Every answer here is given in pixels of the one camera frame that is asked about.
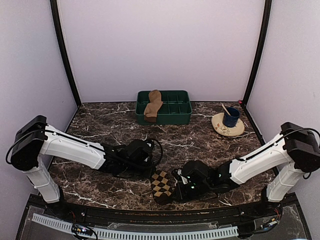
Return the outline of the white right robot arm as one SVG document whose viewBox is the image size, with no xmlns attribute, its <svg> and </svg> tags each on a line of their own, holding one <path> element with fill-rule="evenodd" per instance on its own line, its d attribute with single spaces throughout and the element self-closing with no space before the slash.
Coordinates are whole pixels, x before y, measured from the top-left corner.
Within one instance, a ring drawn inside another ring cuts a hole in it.
<svg viewBox="0 0 320 240">
<path fill-rule="evenodd" d="M 186 202 L 206 193 L 224 194 L 282 165 L 276 178 L 263 191 L 265 198 L 255 205 L 255 213 L 266 217 L 305 174 L 320 168 L 319 139 L 317 130 L 286 122 L 281 125 L 281 132 L 265 145 L 216 168 L 200 160 L 190 160 L 172 172 L 176 180 L 176 200 Z"/>
</svg>

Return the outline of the brown argyle sock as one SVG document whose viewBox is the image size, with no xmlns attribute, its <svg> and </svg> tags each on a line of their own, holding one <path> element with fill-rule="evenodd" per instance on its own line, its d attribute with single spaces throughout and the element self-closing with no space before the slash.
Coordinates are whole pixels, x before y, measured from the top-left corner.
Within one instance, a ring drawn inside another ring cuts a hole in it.
<svg viewBox="0 0 320 240">
<path fill-rule="evenodd" d="M 156 170 L 150 179 L 152 197 L 159 205 L 167 205 L 173 202 L 175 188 L 169 174 L 162 170 Z"/>
</svg>

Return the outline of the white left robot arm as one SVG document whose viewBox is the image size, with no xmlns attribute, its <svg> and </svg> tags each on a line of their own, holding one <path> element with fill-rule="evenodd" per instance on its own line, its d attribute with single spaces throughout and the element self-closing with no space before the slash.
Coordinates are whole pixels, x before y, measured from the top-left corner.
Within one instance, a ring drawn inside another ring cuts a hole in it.
<svg viewBox="0 0 320 240">
<path fill-rule="evenodd" d="M 113 176 L 131 171 L 149 178 L 157 165 L 153 161 L 154 146 L 152 139 L 135 139 L 128 145 L 116 146 L 86 141 L 56 129 L 47 124 L 45 116 L 38 115 L 16 133 L 5 161 L 26 174 L 58 217 L 67 218 L 71 208 L 63 201 L 63 192 L 50 176 L 42 156 L 63 158 Z"/>
</svg>

